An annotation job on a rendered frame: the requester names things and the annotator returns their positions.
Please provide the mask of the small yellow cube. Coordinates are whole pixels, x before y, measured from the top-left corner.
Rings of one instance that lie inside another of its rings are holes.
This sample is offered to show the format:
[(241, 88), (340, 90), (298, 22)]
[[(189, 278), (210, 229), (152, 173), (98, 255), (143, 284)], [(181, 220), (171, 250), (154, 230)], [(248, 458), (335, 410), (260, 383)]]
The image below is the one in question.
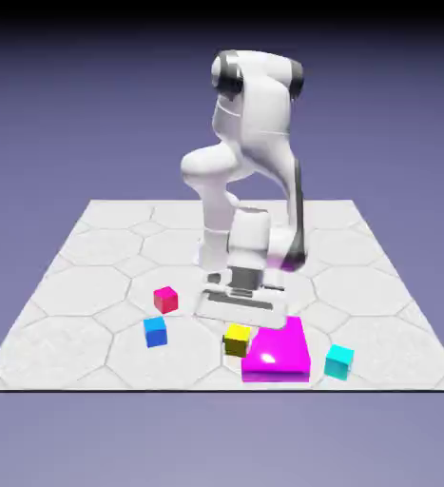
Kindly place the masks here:
[(249, 326), (230, 323), (222, 337), (224, 352), (228, 356), (244, 358), (250, 342)]

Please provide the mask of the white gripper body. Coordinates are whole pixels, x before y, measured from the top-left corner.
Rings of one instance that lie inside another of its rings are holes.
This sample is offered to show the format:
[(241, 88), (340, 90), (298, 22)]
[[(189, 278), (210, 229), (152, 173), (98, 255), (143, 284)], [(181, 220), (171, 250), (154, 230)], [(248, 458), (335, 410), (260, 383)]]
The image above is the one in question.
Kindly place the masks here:
[(194, 314), (198, 317), (237, 324), (281, 329), (286, 324), (284, 292), (262, 288), (247, 294), (204, 290)]

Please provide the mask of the small blue cube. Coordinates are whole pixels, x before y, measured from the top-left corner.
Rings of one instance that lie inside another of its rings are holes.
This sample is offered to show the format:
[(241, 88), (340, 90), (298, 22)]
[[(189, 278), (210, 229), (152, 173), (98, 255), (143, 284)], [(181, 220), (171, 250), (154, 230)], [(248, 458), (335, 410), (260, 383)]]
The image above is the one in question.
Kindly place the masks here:
[(167, 330), (162, 316), (143, 320), (145, 342), (148, 348), (167, 344)]

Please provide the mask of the large magenta box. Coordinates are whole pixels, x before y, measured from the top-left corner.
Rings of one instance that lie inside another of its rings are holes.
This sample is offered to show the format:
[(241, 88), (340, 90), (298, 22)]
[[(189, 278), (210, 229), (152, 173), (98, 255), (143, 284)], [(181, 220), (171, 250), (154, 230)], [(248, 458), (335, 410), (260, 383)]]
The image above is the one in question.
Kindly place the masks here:
[(241, 360), (243, 382), (308, 382), (311, 358), (300, 317), (283, 328), (260, 328)]

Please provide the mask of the small cyan cube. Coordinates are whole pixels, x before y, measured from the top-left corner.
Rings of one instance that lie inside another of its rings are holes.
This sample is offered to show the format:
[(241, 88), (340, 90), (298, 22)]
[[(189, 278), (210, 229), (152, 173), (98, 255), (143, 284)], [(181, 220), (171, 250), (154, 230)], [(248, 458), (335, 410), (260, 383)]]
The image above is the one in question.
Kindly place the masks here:
[(325, 358), (324, 374), (337, 380), (347, 380), (354, 354), (353, 349), (332, 344)]

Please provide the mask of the small red cube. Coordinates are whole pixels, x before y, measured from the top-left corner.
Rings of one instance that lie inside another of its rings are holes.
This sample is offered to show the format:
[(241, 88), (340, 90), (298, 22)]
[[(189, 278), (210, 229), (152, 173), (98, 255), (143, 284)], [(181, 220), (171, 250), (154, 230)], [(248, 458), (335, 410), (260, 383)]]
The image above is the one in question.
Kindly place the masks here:
[(156, 289), (153, 292), (154, 306), (162, 313), (167, 314), (179, 307), (177, 292), (171, 286)]

